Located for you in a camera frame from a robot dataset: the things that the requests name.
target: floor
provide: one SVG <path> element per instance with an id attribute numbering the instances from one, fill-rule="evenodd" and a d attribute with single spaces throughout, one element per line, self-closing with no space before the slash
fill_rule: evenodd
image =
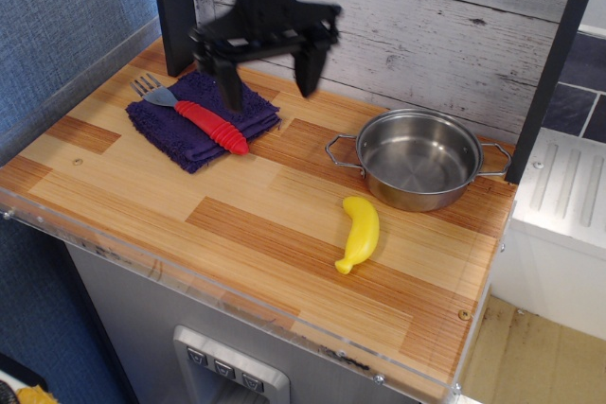
<path id="1" fill-rule="evenodd" d="M 577 35 L 543 126 L 606 143 L 606 38 Z M 482 404 L 603 404 L 606 341 L 491 297 L 461 383 Z"/>
<path id="2" fill-rule="evenodd" d="M 461 383 L 482 404 L 604 404 L 606 342 L 491 297 Z"/>
<path id="3" fill-rule="evenodd" d="M 543 126 L 606 143 L 606 38 L 577 34 Z"/>

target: fork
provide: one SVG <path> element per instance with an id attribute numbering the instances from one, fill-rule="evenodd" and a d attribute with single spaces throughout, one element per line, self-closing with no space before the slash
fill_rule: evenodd
<path id="1" fill-rule="evenodd" d="M 147 76 L 151 82 L 143 76 L 131 82 L 131 87 L 140 97 L 151 104 L 174 108 L 224 149 L 237 155 L 248 153 L 246 138 L 234 125 L 197 103 L 178 100 L 158 79 L 150 73 Z"/>

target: toy banana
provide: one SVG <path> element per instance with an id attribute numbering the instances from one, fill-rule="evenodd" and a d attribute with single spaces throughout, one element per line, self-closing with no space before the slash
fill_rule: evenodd
<path id="1" fill-rule="evenodd" d="M 354 265 L 367 260 L 379 241 L 379 215 L 364 198 L 349 196 L 343 199 L 343 208 L 351 218 L 351 230 L 345 246 L 345 257 L 334 263 L 342 274 L 348 274 Z"/>

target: purple towel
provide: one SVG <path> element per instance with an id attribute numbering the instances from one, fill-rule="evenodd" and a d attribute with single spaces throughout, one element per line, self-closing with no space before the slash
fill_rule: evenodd
<path id="1" fill-rule="evenodd" d="M 223 106 L 214 79 L 198 71 L 183 76 L 169 89 L 177 99 L 196 102 L 231 122 L 248 142 L 280 121 L 276 114 L 278 108 L 245 84 L 242 85 L 243 111 L 240 114 L 232 113 Z M 173 108 L 137 101 L 131 103 L 126 112 L 141 134 L 191 174 L 227 153 L 227 150 Z"/>

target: black robotic claw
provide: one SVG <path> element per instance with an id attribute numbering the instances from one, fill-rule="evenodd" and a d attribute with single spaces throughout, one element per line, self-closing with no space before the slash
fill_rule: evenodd
<path id="1" fill-rule="evenodd" d="M 340 12 L 338 5 L 297 0 L 236 0 L 227 14 L 191 30 L 198 70 L 215 77 L 226 107 L 241 112 L 238 63 L 292 54 L 296 84 L 307 97 L 338 41 Z"/>

